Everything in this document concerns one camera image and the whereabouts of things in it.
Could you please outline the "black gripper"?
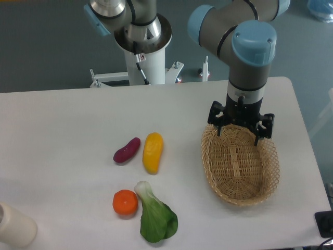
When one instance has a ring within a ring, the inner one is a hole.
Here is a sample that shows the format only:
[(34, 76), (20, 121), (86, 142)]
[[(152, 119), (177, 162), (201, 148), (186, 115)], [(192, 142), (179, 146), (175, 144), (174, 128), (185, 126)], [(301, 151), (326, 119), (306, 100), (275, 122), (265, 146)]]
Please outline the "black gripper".
[(224, 126), (234, 124), (247, 128), (255, 135), (254, 146), (263, 138), (271, 138), (274, 125), (274, 114), (260, 114), (263, 95), (227, 95), (225, 105), (214, 101), (210, 108), (208, 124), (217, 128), (221, 136)]

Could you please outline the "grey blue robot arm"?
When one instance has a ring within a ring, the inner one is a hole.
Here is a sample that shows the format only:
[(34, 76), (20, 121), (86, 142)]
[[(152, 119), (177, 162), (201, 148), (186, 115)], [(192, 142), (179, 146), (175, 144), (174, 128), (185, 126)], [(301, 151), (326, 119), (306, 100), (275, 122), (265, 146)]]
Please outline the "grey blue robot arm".
[[(226, 103), (213, 102), (208, 116), (218, 131), (234, 124), (257, 140), (271, 138), (274, 115), (260, 114), (277, 40), (270, 22), (289, 4), (232, 1), (220, 9), (201, 5), (190, 15), (188, 35), (229, 67)], [(113, 33), (125, 53), (131, 85), (167, 83), (171, 71), (165, 68), (165, 48), (172, 29), (156, 1), (89, 1), (84, 11), (99, 34)]]

